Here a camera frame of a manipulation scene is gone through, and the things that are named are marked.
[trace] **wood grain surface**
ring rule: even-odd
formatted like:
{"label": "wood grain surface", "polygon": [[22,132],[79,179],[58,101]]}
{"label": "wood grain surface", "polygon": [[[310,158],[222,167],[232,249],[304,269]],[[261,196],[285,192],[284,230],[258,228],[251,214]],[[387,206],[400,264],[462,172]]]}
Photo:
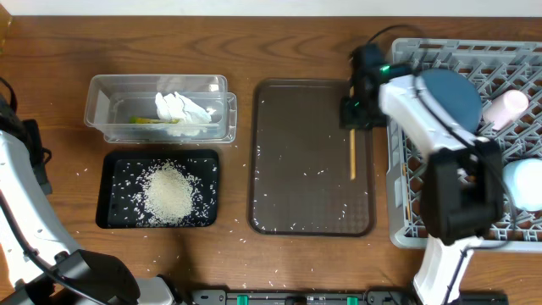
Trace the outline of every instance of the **wood grain surface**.
{"label": "wood grain surface", "polygon": [[[0,75],[18,94],[21,119],[37,119],[44,146],[53,151],[49,200],[62,223],[86,249],[120,258],[135,276],[166,274],[189,288],[406,287],[423,251],[390,242],[384,129],[373,133],[377,224],[366,238],[263,236],[246,220],[256,85],[271,77],[345,79],[348,53],[397,23],[420,25],[433,38],[542,41],[542,19],[15,17]],[[412,33],[397,30],[379,42],[389,49],[399,36]],[[83,123],[90,80],[145,73],[225,75],[238,97],[235,142],[199,146],[221,158],[218,219],[210,227],[102,230],[94,222],[103,158],[120,146]],[[476,253],[462,289],[505,291],[512,304],[542,303],[541,260],[539,254]],[[0,298],[12,291],[7,273],[1,257]]]}

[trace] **wooden stick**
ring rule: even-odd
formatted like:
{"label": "wooden stick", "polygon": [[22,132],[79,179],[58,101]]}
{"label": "wooden stick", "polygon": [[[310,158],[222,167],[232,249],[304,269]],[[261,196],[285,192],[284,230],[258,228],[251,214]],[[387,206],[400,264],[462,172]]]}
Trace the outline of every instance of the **wooden stick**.
{"label": "wooden stick", "polygon": [[350,180],[356,179],[356,130],[350,130]]}

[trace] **dish rack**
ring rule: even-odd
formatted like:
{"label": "dish rack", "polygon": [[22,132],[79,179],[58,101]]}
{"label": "dish rack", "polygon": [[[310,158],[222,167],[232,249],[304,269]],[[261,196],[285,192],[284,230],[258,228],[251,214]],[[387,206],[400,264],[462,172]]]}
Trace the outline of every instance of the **dish rack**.
{"label": "dish rack", "polygon": [[[504,164],[520,158],[542,158],[542,42],[491,42],[400,38],[393,42],[389,61],[410,62],[414,68],[450,69],[465,76],[478,89],[483,109],[500,94],[518,89],[528,95],[527,110],[503,130],[480,122],[477,136],[496,140]],[[425,163],[402,128],[388,123],[386,174],[390,239],[398,247],[423,248],[427,231],[419,216],[419,198]],[[459,180],[467,183],[466,176]],[[512,238],[509,202],[504,217],[493,224],[484,246]],[[542,212],[517,210],[513,241],[496,251],[542,252]]]}

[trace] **dark rectangular tray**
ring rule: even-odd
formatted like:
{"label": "dark rectangular tray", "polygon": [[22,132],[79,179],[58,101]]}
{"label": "dark rectangular tray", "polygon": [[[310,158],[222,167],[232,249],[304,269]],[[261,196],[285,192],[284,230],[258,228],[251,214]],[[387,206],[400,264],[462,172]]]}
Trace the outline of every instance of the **dark rectangular tray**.
{"label": "dark rectangular tray", "polygon": [[248,221],[258,233],[365,236],[374,226],[373,138],[340,128],[346,80],[265,80],[253,113]]}
{"label": "dark rectangular tray", "polygon": [[[180,225],[150,225],[147,222],[148,217],[141,222],[137,219],[139,214],[134,211],[135,204],[128,197],[142,190],[135,182],[142,170],[148,169],[149,165],[155,164],[158,160],[165,159],[184,165],[183,174],[190,173],[202,180],[201,185],[197,187],[202,200],[193,202],[192,213],[184,217]],[[103,160],[96,224],[103,229],[209,226],[217,218],[218,178],[218,154],[213,150],[111,152]]]}

